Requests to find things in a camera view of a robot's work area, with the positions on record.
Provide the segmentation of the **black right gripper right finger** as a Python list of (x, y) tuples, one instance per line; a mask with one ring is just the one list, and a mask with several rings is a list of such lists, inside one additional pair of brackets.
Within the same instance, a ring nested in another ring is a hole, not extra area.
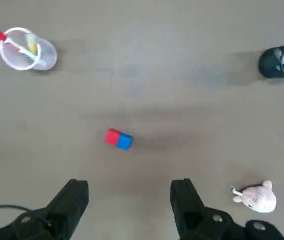
[(227, 212), (206, 207), (188, 178), (171, 182), (170, 203), (181, 240), (284, 240), (269, 222), (249, 220), (241, 226)]

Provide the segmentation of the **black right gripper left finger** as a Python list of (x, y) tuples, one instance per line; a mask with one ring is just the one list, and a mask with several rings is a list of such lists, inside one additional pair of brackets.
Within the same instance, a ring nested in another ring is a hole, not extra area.
[(0, 204), (0, 209), (22, 211), (11, 223), (0, 228), (0, 240), (69, 240), (88, 203), (88, 182), (71, 179), (46, 207), (32, 210)]

